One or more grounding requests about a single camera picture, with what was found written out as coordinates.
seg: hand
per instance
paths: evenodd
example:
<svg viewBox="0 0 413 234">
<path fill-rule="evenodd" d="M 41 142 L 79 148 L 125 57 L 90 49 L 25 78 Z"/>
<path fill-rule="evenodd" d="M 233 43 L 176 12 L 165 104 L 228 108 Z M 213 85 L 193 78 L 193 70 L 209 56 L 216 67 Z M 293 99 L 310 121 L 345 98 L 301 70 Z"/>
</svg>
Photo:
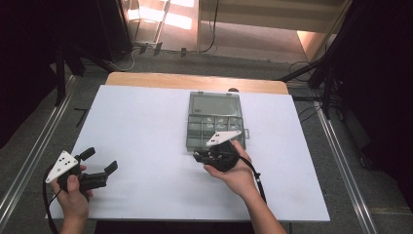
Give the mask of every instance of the hand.
<svg viewBox="0 0 413 234">
<path fill-rule="evenodd" d="M 60 191 L 56 179 L 51 182 L 55 194 Z M 60 191 L 57 200 L 63 209 L 64 223 L 60 233 L 81 233 L 86 225 L 89 216 L 89 204 L 85 196 L 79 191 L 80 183 L 78 177 L 70 175 L 67 179 L 67 191 Z M 89 197 L 93 197 L 93 192 L 87 191 Z"/>
<path fill-rule="evenodd" d="M 232 144 L 242 157 L 251 162 L 243 146 L 237 140 L 233 140 Z M 223 180 L 234 193 L 242 198 L 251 192 L 257 192 L 252 176 L 252 169 L 243 162 L 243 160 L 239 160 L 236 166 L 226 173 L 219 172 L 215 167 L 210 165 L 204 165 L 204 169 L 209 172 L 211 176 Z"/>
</svg>

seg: person's left hand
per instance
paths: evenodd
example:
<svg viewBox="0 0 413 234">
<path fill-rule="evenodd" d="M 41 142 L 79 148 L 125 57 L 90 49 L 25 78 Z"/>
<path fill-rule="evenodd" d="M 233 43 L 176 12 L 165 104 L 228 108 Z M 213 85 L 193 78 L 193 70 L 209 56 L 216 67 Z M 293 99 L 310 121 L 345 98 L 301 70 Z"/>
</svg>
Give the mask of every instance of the person's left hand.
<svg viewBox="0 0 413 234">
<path fill-rule="evenodd" d="M 86 166 L 81 165 L 81 170 L 84 171 Z M 60 190 L 60 186 L 57 183 L 57 179 L 51 182 L 54 193 L 57 194 Z M 89 216 L 89 203 L 85 196 L 79 191 L 80 183 L 78 177 L 70 175 L 67 179 L 67 193 L 60 191 L 57 195 L 57 200 L 64 214 L 63 229 L 66 226 L 71 228 L 81 227 L 84 228 L 86 220 Z M 87 191 L 89 197 L 93 197 L 93 192 Z"/>
</svg>

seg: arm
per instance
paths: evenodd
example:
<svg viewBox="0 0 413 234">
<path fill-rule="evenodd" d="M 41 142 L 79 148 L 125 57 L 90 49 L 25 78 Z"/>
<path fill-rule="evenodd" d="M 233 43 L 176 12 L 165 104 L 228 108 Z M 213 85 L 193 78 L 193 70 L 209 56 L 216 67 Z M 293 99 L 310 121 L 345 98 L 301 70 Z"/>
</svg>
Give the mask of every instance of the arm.
<svg viewBox="0 0 413 234">
<path fill-rule="evenodd" d="M 79 179 L 75 175 L 71 175 L 67 179 L 68 193 L 61 191 L 56 181 L 52 182 L 52 187 L 57 195 L 57 200 L 63 209 L 64 221 L 60 230 L 60 234 L 79 234 L 83 233 L 86 222 L 89 216 L 89 204 L 85 196 L 79 191 Z M 88 195 L 93 197 L 92 191 L 88 191 Z"/>
<path fill-rule="evenodd" d="M 251 161 L 239 142 L 234 140 L 233 144 L 242 157 Z M 244 200 L 256 234 L 285 233 L 256 189 L 251 168 L 242 160 L 239 160 L 237 165 L 226 173 L 219 172 L 216 168 L 209 165 L 204 165 L 204 168 L 211 176 L 223 180 L 234 193 L 238 194 Z"/>
</svg>

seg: container lid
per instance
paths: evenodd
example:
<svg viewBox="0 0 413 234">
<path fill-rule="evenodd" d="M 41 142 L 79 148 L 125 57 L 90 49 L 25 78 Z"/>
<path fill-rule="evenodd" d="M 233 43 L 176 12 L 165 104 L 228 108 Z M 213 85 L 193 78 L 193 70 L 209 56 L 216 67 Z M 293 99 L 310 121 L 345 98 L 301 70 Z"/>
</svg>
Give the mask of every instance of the container lid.
<svg viewBox="0 0 413 234">
<path fill-rule="evenodd" d="M 189 114 L 243 117 L 240 96 L 229 93 L 191 92 Z"/>
</svg>

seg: black strap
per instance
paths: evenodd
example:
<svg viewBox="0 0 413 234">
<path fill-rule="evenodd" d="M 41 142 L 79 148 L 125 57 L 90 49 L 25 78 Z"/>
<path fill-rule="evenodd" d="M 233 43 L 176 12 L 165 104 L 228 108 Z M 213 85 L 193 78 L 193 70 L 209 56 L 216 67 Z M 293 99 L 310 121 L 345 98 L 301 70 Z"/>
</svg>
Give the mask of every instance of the black strap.
<svg viewBox="0 0 413 234">
<path fill-rule="evenodd" d="M 243 157 L 243 156 L 241 156 L 241 155 L 237 155 L 237 156 L 238 156 L 241 160 L 243 160 L 243 162 L 245 162 L 245 163 L 252 169 L 252 172 L 254 173 L 255 181 L 257 181 L 258 190 L 259 190 L 259 193 L 261 194 L 262 200 L 264 200 L 264 202 L 267 203 L 267 199 L 265 198 L 264 188 L 263 188 L 263 186 L 262 186 L 261 179 L 259 178 L 259 176 L 261 176 L 261 174 L 258 173 L 258 172 L 254 169 L 254 166 L 252 166 L 252 164 L 251 164 L 248 160 L 246 160 L 245 157 Z"/>
<path fill-rule="evenodd" d="M 54 166 L 55 164 L 52 164 L 52 165 L 50 165 L 49 167 L 48 167 L 48 169 L 46 170 L 46 172 L 45 172 L 45 175 L 43 176 L 43 202 L 44 202 L 44 204 L 45 204 L 45 208 L 46 208 L 46 213 L 47 213 L 47 215 L 48 215 L 48 221 L 49 221 L 49 226 L 50 226 L 50 228 L 51 228 L 51 230 L 52 230 L 52 232 L 54 233 L 54 234 L 58 234 L 58 231 L 57 231 L 57 228 L 56 228 L 56 225 L 55 225 L 55 222 L 53 221 L 53 219 L 52 219 L 52 214 L 51 214 L 51 210 L 50 210 L 50 207 L 49 207 L 49 202 L 48 202 L 48 194 L 47 194 L 47 191 L 46 191 L 46 182 L 45 182 L 45 180 L 46 180 L 46 178 L 48 177 L 48 175 L 49 175 L 49 171 L 52 169 L 52 167 Z"/>
</svg>

